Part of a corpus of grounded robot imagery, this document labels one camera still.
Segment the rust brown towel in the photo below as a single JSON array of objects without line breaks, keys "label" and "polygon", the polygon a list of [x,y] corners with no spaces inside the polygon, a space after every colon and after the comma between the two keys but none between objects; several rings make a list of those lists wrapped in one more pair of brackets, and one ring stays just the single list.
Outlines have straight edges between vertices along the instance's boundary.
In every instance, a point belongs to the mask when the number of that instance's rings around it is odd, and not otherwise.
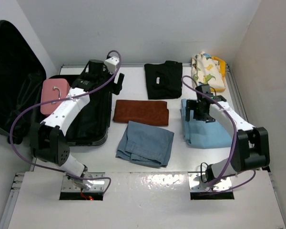
[{"label": "rust brown towel", "polygon": [[117,123],[138,122],[153,126],[169,125],[166,101],[117,100],[113,121]]}]

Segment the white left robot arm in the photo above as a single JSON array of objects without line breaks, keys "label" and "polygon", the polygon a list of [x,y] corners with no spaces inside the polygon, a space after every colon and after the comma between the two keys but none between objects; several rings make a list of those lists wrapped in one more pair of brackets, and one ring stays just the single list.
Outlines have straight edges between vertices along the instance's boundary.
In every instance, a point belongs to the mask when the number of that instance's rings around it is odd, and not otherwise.
[{"label": "white left robot arm", "polygon": [[94,181],[86,165],[70,153],[69,143],[99,146],[106,141],[112,107],[112,95],[122,89],[124,75],[114,79],[120,59],[107,56],[105,61],[89,61],[72,82],[65,98],[40,123],[30,129],[31,152],[43,162],[55,164],[80,189],[90,189]]}]

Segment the black t-shirt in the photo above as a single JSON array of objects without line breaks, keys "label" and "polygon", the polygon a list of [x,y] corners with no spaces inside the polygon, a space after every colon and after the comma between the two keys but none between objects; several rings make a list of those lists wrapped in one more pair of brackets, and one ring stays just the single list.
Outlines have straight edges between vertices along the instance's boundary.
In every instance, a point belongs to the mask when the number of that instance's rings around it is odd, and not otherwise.
[{"label": "black t-shirt", "polygon": [[165,61],[162,64],[144,65],[148,99],[177,99],[182,95],[183,65]]}]

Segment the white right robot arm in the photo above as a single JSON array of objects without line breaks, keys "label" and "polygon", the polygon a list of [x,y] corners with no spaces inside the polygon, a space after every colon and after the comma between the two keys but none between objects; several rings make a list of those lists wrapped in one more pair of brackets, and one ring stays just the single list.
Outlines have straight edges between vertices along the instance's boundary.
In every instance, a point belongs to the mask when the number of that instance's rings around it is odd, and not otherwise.
[{"label": "white right robot arm", "polygon": [[193,124],[195,147],[230,147],[228,158],[208,164],[199,178],[203,187],[213,187],[221,179],[269,166],[269,137],[264,127],[255,127],[237,114],[226,99],[208,98],[182,101],[182,121]]}]

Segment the light blue trousers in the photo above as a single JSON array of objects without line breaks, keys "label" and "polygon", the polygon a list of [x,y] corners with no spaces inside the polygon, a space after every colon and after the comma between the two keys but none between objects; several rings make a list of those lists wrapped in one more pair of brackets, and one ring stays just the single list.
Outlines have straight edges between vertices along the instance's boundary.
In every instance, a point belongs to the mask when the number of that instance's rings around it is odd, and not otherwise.
[{"label": "light blue trousers", "polygon": [[193,118],[186,121],[186,99],[181,100],[181,120],[186,143],[192,148],[214,149],[232,145],[232,138],[217,122],[206,123]]}]

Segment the pink vanity case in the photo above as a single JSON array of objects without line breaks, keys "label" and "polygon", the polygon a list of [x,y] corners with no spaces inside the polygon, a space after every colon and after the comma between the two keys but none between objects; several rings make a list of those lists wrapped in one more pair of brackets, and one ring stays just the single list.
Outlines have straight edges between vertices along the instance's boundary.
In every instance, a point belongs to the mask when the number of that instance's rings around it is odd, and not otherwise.
[{"label": "pink vanity case", "polygon": [[[66,79],[50,78],[46,79],[42,85],[41,102],[63,99],[67,96],[70,85]],[[60,102],[51,102],[41,105],[41,113],[49,116],[60,105]]]}]

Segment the grey-blue shorts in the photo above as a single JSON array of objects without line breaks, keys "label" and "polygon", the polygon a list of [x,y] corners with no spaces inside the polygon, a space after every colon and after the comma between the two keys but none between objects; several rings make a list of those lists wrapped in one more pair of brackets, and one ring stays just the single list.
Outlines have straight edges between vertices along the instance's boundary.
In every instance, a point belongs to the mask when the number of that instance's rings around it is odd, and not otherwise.
[{"label": "grey-blue shorts", "polygon": [[116,157],[148,167],[168,166],[174,132],[129,121],[118,144]]}]

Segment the dinosaur print cream cloth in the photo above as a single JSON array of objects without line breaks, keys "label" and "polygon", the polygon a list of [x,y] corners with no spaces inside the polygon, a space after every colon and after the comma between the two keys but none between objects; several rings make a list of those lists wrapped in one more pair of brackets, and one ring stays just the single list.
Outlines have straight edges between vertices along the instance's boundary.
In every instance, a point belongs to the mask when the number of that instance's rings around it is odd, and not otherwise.
[{"label": "dinosaur print cream cloth", "polygon": [[218,61],[214,61],[208,53],[201,52],[192,57],[191,75],[194,85],[209,84],[213,91],[215,88],[223,88]]}]

